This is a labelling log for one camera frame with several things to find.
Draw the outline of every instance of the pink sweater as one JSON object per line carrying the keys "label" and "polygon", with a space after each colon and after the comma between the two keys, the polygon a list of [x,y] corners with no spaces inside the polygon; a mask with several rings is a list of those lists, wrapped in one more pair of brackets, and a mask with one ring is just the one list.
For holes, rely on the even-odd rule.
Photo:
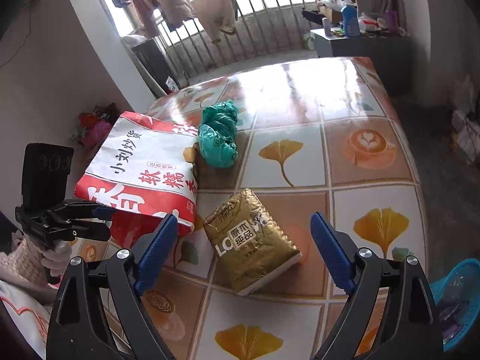
{"label": "pink sweater", "polygon": [[50,303],[57,290],[49,286],[43,266],[34,261],[37,254],[30,251],[25,239],[9,255],[0,252],[0,280],[22,288],[40,303]]}

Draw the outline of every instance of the red and white bag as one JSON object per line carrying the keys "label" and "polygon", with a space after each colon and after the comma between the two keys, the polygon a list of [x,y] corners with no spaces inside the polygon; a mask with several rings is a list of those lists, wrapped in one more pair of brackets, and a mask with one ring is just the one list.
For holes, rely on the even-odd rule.
{"label": "red and white bag", "polygon": [[195,223],[197,182],[183,151],[195,127],[124,112],[75,187],[75,196],[158,218],[174,214],[179,234]]}

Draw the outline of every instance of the blue bottle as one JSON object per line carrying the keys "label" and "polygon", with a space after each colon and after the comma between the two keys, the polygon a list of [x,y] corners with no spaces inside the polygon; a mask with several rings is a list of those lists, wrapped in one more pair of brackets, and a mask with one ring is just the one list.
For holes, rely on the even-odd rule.
{"label": "blue bottle", "polygon": [[357,18],[357,9],[352,5],[345,5],[342,10],[343,28],[347,38],[358,38],[360,33],[359,21]]}

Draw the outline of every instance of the cardboard box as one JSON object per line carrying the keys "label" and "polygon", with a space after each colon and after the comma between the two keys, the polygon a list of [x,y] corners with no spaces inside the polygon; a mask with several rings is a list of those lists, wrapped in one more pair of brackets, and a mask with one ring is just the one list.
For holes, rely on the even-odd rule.
{"label": "cardboard box", "polygon": [[343,21],[343,16],[340,12],[334,11],[325,5],[320,7],[320,13],[327,16],[328,20],[332,23],[340,23],[340,21]]}

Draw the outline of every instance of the blue gripper pad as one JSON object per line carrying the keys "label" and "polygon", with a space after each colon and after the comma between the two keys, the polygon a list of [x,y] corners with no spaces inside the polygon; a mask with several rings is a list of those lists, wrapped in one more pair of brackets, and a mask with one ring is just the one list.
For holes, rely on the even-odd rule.
{"label": "blue gripper pad", "polygon": [[97,207],[93,210],[93,216],[101,221],[111,221],[116,209],[111,207]]}
{"label": "blue gripper pad", "polygon": [[311,216],[310,231],[335,285],[350,295],[355,289],[352,264],[333,236],[329,223],[319,212]]}
{"label": "blue gripper pad", "polygon": [[138,279],[134,285],[138,296],[142,296],[145,291],[152,288],[155,284],[158,274],[169,256],[173,243],[177,239],[177,235],[177,218],[171,215],[152,240],[138,263]]}

